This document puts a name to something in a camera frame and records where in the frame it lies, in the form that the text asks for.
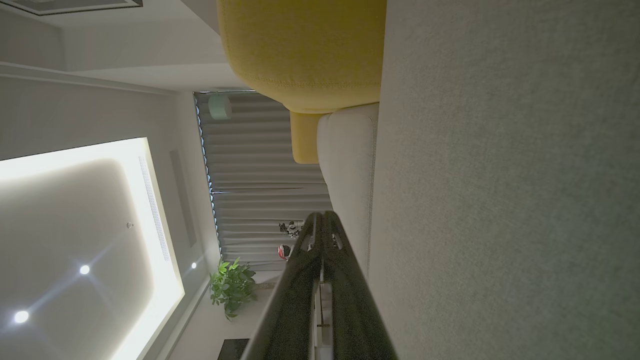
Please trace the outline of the green potted plant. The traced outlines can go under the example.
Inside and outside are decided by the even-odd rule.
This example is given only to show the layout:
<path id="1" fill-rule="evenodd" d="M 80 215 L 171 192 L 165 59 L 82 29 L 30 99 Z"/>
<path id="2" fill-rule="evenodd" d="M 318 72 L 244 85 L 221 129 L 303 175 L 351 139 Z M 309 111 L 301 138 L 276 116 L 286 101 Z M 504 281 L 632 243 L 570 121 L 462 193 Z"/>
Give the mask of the green potted plant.
<path id="1" fill-rule="evenodd" d="M 254 274 L 250 264 L 241 264 L 240 258 L 233 261 L 221 258 L 217 271 L 210 274 L 210 300 L 213 305 L 223 307 L 227 321 L 232 321 L 238 316 L 237 310 L 240 307 L 258 300 L 255 294 Z"/>

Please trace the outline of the dark low table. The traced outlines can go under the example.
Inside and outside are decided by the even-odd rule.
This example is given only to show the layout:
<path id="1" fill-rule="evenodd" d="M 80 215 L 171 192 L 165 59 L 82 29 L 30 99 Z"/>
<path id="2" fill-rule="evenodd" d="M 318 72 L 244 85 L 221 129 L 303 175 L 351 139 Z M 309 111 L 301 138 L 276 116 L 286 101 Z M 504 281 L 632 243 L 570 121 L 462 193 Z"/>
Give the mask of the dark low table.
<path id="1" fill-rule="evenodd" d="M 217 360 L 242 360 L 249 338 L 225 339 Z"/>

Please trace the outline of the small yellow sofa cushion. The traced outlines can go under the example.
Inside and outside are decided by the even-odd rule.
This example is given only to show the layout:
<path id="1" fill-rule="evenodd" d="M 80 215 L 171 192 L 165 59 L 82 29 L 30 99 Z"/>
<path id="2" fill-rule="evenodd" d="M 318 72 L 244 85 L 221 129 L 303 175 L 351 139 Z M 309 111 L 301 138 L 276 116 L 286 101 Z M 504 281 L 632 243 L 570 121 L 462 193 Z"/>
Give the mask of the small yellow sofa cushion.
<path id="1" fill-rule="evenodd" d="M 324 115 L 290 112 L 292 155 L 297 164 L 318 164 L 318 123 Z"/>

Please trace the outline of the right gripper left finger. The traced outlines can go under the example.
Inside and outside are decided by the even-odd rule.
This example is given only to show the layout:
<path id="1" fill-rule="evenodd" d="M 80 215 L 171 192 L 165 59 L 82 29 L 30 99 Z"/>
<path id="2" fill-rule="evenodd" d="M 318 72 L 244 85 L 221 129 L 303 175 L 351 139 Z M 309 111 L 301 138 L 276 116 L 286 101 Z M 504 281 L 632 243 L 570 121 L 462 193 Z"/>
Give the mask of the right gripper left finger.
<path id="1" fill-rule="evenodd" d="M 241 360 L 309 360 L 314 284 L 320 273 L 317 232 L 323 215 L 307 216 L 258 328 Z"/>

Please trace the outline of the small robot figurine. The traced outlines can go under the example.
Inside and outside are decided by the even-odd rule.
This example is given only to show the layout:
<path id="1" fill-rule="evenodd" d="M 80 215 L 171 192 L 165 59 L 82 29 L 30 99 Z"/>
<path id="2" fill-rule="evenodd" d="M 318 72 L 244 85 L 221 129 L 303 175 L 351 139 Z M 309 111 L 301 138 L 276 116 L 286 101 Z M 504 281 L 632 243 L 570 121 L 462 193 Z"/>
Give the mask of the small robot figurine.
<path id="1" fill-rule="evenodd" d="M 291 239 L 297 239 L 304 227 L 304 221 L 291 220 L 288 222 L 279 223 L 279 232 L 288 235 Z"/>

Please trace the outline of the grey pleated curtain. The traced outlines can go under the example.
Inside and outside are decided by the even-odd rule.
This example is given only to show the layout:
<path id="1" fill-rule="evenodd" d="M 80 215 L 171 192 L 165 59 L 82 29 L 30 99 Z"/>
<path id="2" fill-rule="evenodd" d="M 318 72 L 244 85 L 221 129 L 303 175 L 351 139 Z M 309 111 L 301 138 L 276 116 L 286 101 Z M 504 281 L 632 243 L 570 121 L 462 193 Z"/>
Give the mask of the grey pleated curtain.
<path id="1" fill-rule="evenodd" d="M 227 95 L 231 120 L 214 120 L 208 99 Z M 279 223 L 332 209 L 317 164 L 293 158 L 290 112 L 252 90 L 195 92 L 200 144 L 221 257 L 258 272 L 283 271 L 280 245 L 295 240 Z"/>

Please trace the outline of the large grey sofa seat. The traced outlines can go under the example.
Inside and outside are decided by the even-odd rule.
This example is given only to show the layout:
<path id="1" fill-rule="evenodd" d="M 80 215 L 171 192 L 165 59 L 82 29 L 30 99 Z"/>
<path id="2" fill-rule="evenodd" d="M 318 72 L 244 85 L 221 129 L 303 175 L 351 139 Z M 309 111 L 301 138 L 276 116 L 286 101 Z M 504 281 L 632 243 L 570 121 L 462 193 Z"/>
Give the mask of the large grey sofa seat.
<path id="1" fill-rule="evenodd" d="M 375 159 L 400 360 L 640 360 L 640 0 L 389 0 Z"/>

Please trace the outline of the large yellow sofa back cushion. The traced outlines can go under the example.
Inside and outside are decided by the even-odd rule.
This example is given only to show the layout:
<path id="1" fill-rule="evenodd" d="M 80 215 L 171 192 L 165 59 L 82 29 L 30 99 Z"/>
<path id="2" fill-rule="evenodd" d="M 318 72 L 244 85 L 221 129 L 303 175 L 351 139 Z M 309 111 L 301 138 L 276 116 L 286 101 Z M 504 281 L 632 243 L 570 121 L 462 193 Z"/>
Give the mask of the large yellow sofa back cushion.
<path id="1" fill-rule="evenodd" d="M 302 114 L 378 103 L 387 0 L 216 0 L 238 79 Z"/>

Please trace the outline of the dark framed ceiling panel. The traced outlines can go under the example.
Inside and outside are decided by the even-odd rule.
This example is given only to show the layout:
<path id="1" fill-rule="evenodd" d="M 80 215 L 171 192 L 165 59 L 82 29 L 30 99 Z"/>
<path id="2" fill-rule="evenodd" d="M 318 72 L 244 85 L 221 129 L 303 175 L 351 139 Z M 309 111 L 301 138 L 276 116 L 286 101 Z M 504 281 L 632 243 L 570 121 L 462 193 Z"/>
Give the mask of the dark framed ceiling panel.
<path id="1" fill-rule="evenodd" d="M 144 6 L 144 2 L 143 0 L 0 0 L 0 5 L 41 17 L 141 8 Z"/>

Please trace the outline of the long ceiling air vent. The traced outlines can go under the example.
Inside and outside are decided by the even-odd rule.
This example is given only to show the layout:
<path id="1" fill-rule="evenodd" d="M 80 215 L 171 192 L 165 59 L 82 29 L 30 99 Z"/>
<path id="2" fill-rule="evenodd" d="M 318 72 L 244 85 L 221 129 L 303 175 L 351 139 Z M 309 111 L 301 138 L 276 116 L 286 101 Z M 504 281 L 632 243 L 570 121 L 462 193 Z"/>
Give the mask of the long ceiling air vent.
<path id="1" fill-rule="evenodd" d="M 149 168 L 147 166 L 147 161 L 144 156 L 138 156 L 138 162 L 141 169 L 142 179 L 144 180 L 144 186 L 146 189 L 147 199 L 149 202 L 151 216 L 153 218 L 153 223 L 155 226 L 155 230 L 157 232 L 157 239 L 160 245 L 163 258 L 166 262 L 170 262 L 170 253 L 169 246 L 167 244 L 165 231 L 163 228 L 162 218 L 160 216 L 157 200 L 154 194 L 153 182 L 150 177 Z"/>

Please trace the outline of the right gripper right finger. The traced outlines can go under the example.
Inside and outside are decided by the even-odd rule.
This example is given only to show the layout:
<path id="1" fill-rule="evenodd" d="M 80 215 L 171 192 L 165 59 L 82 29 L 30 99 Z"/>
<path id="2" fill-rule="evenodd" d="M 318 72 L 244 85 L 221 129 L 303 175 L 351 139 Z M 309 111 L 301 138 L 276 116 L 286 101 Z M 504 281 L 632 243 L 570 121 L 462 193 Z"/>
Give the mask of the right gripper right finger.
<path id="1" fill-rule="evenodd" d="M 332 289 L 334 360 L 398 360 L 336 212 L 323 214 L 322 259 Z"/>

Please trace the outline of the pale green round lamp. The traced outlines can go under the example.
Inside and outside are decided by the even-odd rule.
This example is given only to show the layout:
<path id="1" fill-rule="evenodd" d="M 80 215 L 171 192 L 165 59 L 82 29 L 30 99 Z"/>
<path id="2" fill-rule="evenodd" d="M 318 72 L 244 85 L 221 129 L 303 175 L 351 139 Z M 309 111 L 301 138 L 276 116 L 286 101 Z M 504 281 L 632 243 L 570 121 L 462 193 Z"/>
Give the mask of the pale green round lamp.
<path id="1" fill-rule="evenodd" d="M 212 94 L 207 101 L 209 114 L 216 121 L 228 121 L 233 117 L 233 107 L 229 96 Z"/>

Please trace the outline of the light grey sofa back cushion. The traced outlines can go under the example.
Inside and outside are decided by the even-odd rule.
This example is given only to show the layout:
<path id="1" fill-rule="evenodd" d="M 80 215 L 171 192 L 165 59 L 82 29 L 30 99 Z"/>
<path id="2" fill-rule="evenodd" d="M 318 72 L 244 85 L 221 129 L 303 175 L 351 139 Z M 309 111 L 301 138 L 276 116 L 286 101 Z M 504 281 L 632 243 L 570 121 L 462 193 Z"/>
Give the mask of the light grey sofa back cushion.
<path id="1" fill-rule="evenodd" d="M 364 276 L 368 276 L 379 104 L 341 109 L 320 118 L 318 164 Z"/>

